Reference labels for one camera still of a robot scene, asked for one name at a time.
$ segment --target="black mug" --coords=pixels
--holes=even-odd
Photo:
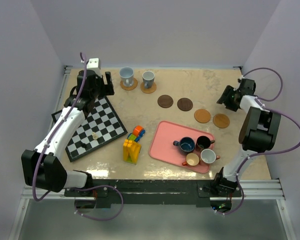
[[[195,150],[201,152],[203,149],[208,149],[215,142],[215,140],[210,140],[207,136],[200,136],[196,140]]]
[[[195,150],[195,141],[191,137],[183,137],[180,141],[174,141],[173,145],[179,147],[180,152],[183,155],[192,153]]]

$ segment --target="white wall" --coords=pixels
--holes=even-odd
[[[0,0],[0,240],[9,237],[24,186],[21,154],[47,133],[61,76],[31,3]]]
[[[300,122],[300,0],[282,0],[262,33],[243,72],[256,67],[270,67],[283,77],[281,97],[267,106],[282,110]],[[273,97],[279,80],[266,71],[251,74],[257,80],[257,92]],[[300,140],[300,131],[283,119],[275,150],[291,147]],[[288,212],[300,240],[300,148],[286,154],[267,157],[273,178],[280,178]]]
[[[31,0],[61,61],[242,66],[280,0]]]

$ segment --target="blue mug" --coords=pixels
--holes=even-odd
[[[183,155],[187,155],[195,150],[196,143],[191,137],[185,136],[180,141],[174,141],[173,145],[179,147]]]

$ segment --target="white cup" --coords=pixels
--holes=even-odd
[[[218,160],[220,156],[217,156],[211,149],[204,149],[200,154],[200,165],[210,165]]]
[[[150,89],[155,81],[155,74],[152,71],[145,71],[142,74],[142,79],[144,82],[144,88]]]
[[[131,67],[121,68],[119,74],[124,86],[131,87],[134,84],[134,70]]]

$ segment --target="cup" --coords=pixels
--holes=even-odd
[[[142,74],[142,79],[144,82],[144,88],[150,89],[155,81],[155,74],[152,71],[145,71]]]
[[[211,149],[203,149],[200,154],[200,165],[210,165],[213,164],[216,160],[220,159],[220,156],[217,156],[214,151]]]
[[[195,153],[188,153],[185,157],[185,161],[182,163],[182,166],[194,167],[199,164],[199,157]]]
[[[180,141],[174,141],[174,146],[177,146],[180,150],[180,153],[183,155],[187,155],[192,153],[195,150],[195,141],[191,137],[183,137]]]
[[[207,136],[200,136],[196,140],[195,150],[201,152],[203,149],[208,149],[211,144],[214,144],[215,142],[215,140],[210,140]]]
[[[131,87],[134,84],[134,70],[131,67],[121,68],[119,74],[124,86]]]

